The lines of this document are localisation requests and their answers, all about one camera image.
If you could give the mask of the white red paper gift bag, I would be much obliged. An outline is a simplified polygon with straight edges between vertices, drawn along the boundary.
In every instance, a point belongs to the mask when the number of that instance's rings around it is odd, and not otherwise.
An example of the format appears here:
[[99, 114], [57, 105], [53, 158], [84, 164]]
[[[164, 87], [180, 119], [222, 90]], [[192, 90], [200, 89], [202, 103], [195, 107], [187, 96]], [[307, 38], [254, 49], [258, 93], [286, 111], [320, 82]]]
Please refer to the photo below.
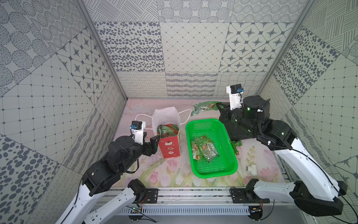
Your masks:
[[159, 136], [158, 148], [163, 158], [180, 156], [180, 130], [191, 116], [191, 109], [178, 112], [175, 107], [156, 109], [150, 118], [155, 136]]

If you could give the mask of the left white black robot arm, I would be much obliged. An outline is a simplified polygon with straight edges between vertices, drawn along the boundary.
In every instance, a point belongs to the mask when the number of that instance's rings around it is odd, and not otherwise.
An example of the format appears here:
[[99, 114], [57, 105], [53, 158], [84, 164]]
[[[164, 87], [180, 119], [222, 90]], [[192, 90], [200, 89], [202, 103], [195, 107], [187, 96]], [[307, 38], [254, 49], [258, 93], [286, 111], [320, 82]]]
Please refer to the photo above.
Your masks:
[[139, 180], [131, 180], [128, 186], [105, 205], [92, 211], [93, 207], [109, 191], [123, 174], [131, 174], [129, 168], [139, 163], [142, 155], [156, 154], [160, 136], [150, 142], [136, 143], [132, 136], [121, 136], [109, 144], [109, 150], [99, 161], [93, 163], [82, 177], [77, 194], [60, 216], [59, 224], [104, 224], [121, 209], [130, 204], [140, 204], [148, 197], [147, 188]]

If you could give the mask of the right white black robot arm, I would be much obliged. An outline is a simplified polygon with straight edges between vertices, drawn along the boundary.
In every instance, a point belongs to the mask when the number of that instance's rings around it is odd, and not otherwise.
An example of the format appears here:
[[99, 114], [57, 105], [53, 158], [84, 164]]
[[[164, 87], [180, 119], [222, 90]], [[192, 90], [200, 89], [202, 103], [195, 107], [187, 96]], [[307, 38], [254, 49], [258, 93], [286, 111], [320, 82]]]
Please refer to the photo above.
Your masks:
[[281, 120], [270, 119], [269, 100], [246, 97], [236, 108], [217, 103], [219, 120], [231, 140], [255, 138], [280, 156], [298, 175], [298, 181], [269, 183], [252, 178], [245, 191], [257, 199], [275, 199], [295, 204], [315, 216], [341, 215], [347, 185], [330, 177], [305, 149], [292, 128]]

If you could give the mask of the red green condiment packet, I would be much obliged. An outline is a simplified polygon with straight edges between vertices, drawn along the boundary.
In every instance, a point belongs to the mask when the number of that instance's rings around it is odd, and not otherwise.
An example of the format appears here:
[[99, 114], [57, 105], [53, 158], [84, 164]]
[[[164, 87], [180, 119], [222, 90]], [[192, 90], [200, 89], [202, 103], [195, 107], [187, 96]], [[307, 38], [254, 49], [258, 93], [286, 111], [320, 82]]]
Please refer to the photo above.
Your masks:
[[157, 127], [157, 134], [161, 138], [174, 137], [179, 134], [179, 128], [174, 124], [159, 125]]

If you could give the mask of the orange green soup packet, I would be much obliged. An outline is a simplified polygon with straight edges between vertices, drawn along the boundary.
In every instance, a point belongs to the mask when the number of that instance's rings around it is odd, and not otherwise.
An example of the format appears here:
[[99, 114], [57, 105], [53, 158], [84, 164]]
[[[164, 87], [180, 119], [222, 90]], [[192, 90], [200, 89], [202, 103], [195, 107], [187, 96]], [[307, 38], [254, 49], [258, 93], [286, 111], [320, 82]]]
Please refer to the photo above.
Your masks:
[[196, 116], [202, 112], [206, 111], [217, 111], [217, 104], [218, 101], [207, 101], [207, 102], [201, 102], [194, 105], [194, 110], [191, 112], [191, 116]]

